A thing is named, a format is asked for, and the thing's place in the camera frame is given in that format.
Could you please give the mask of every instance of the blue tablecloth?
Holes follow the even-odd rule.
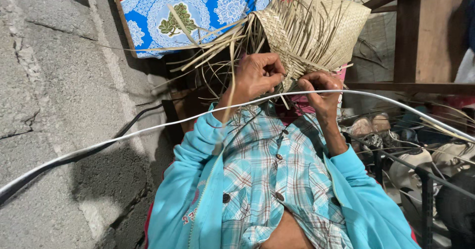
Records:
[[[167,4],[175,7],[194,39],[235,22],[253,10],[266,7],[269,0],[121,0],[122,10],[136,49],[185,46],[190,43]],[[211,35],[203,42],[217,36]],[[167,52],[137,52],[139,58],[161,58]]]

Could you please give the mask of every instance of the shirt button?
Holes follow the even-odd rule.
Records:
[[[333,203],[334,205],[336,205],[336,206],[340,206],[340,202],[338,201],[338,199],[337,199],[335,196],[334,196],[334,197],[332,197],[332,199],[331,199],[331,200],[332,200],[332,203]]]
[[[280,192],[276,192],[276,198],[279,199],[279,201],[281,202],[284,201],[284,197],[282,196],[282,194],[280,194]]]
[[[231,200],[231,196],[229,196],[229,194],[227,194],[227,193],[224,193],[223,194],[223,204],[229,203],[230,200]]]

